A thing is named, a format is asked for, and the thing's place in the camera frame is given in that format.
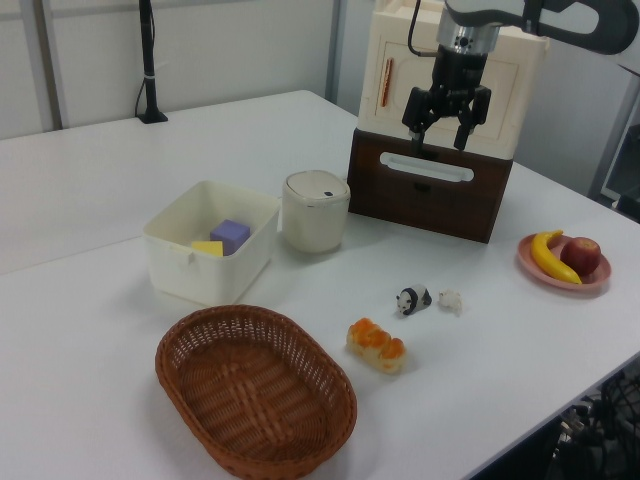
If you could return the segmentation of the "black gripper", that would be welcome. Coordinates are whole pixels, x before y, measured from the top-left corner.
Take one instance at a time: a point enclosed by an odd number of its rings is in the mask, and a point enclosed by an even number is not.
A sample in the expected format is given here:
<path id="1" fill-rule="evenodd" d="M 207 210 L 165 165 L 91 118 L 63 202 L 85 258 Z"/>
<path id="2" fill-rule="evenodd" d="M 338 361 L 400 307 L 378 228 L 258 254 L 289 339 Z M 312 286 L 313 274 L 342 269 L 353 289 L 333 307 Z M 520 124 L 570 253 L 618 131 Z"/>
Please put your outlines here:
<path id="1" fill-rule="evenodd" d="M 492 92 L 481 85 L 481 80 L 487 58 L 487 53 L 460 53 L 444 45 L 438 47 L 430 90 L 414 87 L 402 117 L 414 154 L 421 154 L 427 130 L 441 118 L 437 104 L 443 104 L 453 94 L 466 93 L 457 107 L 455 149 L 464 150 L 475 127 L 486 122 Z"/>

